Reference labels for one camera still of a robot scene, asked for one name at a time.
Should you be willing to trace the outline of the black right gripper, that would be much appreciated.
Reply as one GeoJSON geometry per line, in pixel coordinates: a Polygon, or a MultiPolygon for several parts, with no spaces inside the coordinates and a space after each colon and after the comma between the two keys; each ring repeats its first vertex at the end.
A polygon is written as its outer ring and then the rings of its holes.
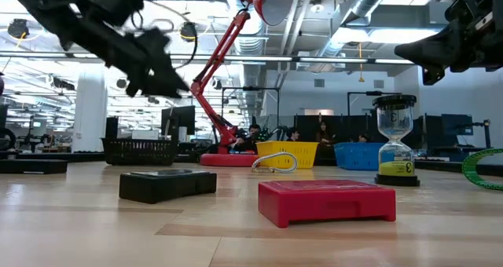
{"type": "Polygon", "coordinates": [[[455,0],[445,16],[455,23],[435,35],[394,49],[398,57],[422,66],[425,86],[443,79],[446,66],[452,72],[503,68],[503,0],[455,0]]]}

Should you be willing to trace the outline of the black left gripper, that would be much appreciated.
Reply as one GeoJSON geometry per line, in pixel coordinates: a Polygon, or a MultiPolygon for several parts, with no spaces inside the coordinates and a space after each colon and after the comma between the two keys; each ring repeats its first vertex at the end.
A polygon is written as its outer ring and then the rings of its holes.
{"type": "Polygon", "coordinates": [[[181,98],[180,91],[189,92],[189,86],[176,72],[171,57],[164,47],[170,39],[159,28],[145,29],[141,35],[125,33],[97,21],[78,17],[58,20],[58,37],[64,45],[74,42],[101,58],[107,66],[127,75],[126,94],[181,98]],[[149,69],[153,71],[149,80],[149,69]]]}

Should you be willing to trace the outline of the black plastic box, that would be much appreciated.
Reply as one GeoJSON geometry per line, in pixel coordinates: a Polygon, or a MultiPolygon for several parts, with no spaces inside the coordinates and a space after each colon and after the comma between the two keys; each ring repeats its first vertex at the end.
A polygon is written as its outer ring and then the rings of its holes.
{"type": "Polygon", "coordinates": [[[215,193],[217,174],[201,170],[130,172],[119,178],[119,198],[155,204],[186,196],[215,193]]]}
{"type": "Polygon", "coordinates": [[[68,162],[59,159],[3,159],[0,174],[65,174],[68,162]]]}

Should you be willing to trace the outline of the yellow sand black-capped hourglass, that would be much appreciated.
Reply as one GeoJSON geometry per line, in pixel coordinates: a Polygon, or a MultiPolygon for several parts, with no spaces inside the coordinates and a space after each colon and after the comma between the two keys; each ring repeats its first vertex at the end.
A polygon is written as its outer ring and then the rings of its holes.
{"type": "Polygon", "coordinates": [[[388,139],[378,153],[378,185],[417,187],[413,150],[402,139],[413,131],[414,95],[395,94],[378,97],[376,109],[378,131],[388,139]]]}

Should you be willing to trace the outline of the blue plastic basket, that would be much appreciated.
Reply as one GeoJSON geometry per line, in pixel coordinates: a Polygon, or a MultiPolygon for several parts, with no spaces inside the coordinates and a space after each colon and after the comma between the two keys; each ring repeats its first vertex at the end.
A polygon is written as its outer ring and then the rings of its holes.
{"type": "Polygon", "coordinates": [[[334,145],[336,163],[345,170],[378,171],[379,150],[384,143],[339,143],[334,145]]]}

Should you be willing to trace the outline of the yellow plastic basket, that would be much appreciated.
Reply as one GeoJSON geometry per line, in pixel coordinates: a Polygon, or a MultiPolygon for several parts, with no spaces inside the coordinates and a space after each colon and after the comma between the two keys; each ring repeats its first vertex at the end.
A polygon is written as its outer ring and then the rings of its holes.
{"type": "MultiPolygon", "coordinates": [[[[311,169],[314,165],[318,143],[304,141],[264,141],[258,143],[256,146],[259,157],[273,155],[278,152],[287,152],[296,157],[298,169],[311,169]]],[[[261,161],[259,165],[288,169],[293,165],[293,159],[290,156],[280,155],[261,161]]]]}

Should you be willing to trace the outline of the red plastic box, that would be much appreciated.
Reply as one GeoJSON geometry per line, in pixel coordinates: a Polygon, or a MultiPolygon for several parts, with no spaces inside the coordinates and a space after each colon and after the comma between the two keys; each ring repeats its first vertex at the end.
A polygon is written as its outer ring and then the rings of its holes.
{"type": "Polygon", "coordinates": [[[260,182],[258,208],[278,228],[296,221],[396,220],[395,190],[349,180],[260,182]]]}

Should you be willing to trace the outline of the black computer monitor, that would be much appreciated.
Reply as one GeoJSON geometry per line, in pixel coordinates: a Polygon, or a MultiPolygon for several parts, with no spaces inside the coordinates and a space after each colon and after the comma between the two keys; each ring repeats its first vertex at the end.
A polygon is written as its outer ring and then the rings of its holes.
{"type": "Polygon", "coordinates": [[[195,134],[195,116],[196,107],[195,106],[182,106],[175,108],[165,108],[161,111],[161,134],[171,135],[172,130],[168,127],[168,123],[174,119],[179,126],[184,126],[187,128],[188,135],[195,134]]]}

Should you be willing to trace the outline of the white box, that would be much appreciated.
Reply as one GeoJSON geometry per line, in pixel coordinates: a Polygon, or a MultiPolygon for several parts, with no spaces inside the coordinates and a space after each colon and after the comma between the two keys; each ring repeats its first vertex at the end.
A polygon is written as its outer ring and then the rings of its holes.
{"type": "Polygon", "coordinates": [[[133,130],[131,137],[135,140],[157,140],[159,138],[158,130],[133,130]]]}

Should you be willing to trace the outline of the black plastic basket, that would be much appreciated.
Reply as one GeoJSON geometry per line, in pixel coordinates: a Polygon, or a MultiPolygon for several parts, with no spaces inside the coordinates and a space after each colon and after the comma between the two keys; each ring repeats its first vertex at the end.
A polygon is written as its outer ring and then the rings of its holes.
{"type": "Polygon", "coordinates": [[[105,162],[113,166],[170,166],[178,141],[102,138],[105,162]]]}

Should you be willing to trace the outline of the long ceiling light strip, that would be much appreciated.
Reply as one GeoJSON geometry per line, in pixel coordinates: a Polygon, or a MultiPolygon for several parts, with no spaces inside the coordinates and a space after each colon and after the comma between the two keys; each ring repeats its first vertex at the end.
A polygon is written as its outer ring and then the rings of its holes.
{"type": "MultiPolygon", "coordinates": [[[[65,52],[14,52],[0,51],[0,57],[39,58],[39,59],[90,59],[98,57],[91,53],[65,52]]],[[[403,59],[359,58],[359,57],[287,57],[287,56],[247,56],[226,55],[225,62],[285,62],[285,63],[326,63],[326,64],[395,64],[413,65],[413,62],[403,59]]]]}

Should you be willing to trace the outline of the black partition screen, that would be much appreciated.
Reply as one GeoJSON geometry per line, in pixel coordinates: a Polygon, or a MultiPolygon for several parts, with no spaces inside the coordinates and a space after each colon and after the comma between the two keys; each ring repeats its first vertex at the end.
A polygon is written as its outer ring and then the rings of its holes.
{"type": "Polygon", "coordinates": [[[376,118],[371,115],[296,115],[294,127],[300,132],[302,141],[316,141],[319,122],[324,120],[333,135],[333,144],[357,142],[359,134],[365,134],[371,141],[378,141],[381,135],[376,118]]]}

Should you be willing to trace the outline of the red desk lamp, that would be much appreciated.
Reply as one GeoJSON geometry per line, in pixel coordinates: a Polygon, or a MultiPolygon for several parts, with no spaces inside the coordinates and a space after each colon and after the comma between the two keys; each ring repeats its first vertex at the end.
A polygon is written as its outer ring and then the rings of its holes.
{"type": "Polygon", "coordinates": [[[221,42],[217,45],[201,73],[193,80],[190,88],[192,95],[199,102],[220,136],[217,152],[204,153],[200,157],[200,164],[203,166],[250,167],[257,160],[258,156],[250,152],[233,154],[229,151],[230,145],[237,140],[238,128],[217,114],[204,97],[204,88],[224,62],[226,54],[247,20],[251,18],[250,7],[254,8],[265,24],[274,26],[278,25],[290,13],[293,0],[240,0],[240,2],[244,4],[244,8],[237,12],[221,42]]]}

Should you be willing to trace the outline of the black metal stand frame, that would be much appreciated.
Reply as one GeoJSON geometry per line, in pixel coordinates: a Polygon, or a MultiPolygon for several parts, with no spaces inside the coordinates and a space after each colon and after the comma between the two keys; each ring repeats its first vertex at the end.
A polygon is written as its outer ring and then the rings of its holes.
{"type": "Polygon", "coordinates": [[[365,92],[347,92],[347,116],[351,116],[351,95],[365,95],[370,97],[380,97],[384,95],[401,95],[402,93],[382,92],[382,91],[365,91],[365,92]]]}
{"type": "Polygon", "coordinates": [[[285,130],[280,122],[280,88],[263,86],[224,86],[221,89],[220,115],[224,118],[225,108],[237,103],[243,122],[239,127],[259,124],[260,137],[264,141],[280,140],[285,130]]]}

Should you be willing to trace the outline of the silver spiral air duct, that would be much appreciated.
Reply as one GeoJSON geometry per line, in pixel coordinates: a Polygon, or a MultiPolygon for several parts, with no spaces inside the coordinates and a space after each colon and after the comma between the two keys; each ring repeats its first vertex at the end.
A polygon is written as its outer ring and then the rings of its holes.
{"type": "Polygon", "coordinates": [[[372,13],[382,1],[347,0],[338,4],[330,22],[332,35],[319,49],[317,57],[335,57],[347,43],[356,42],[351,39],[352,30],[347,25],[356,22],[360,27],[369,26],[372,13]]]}

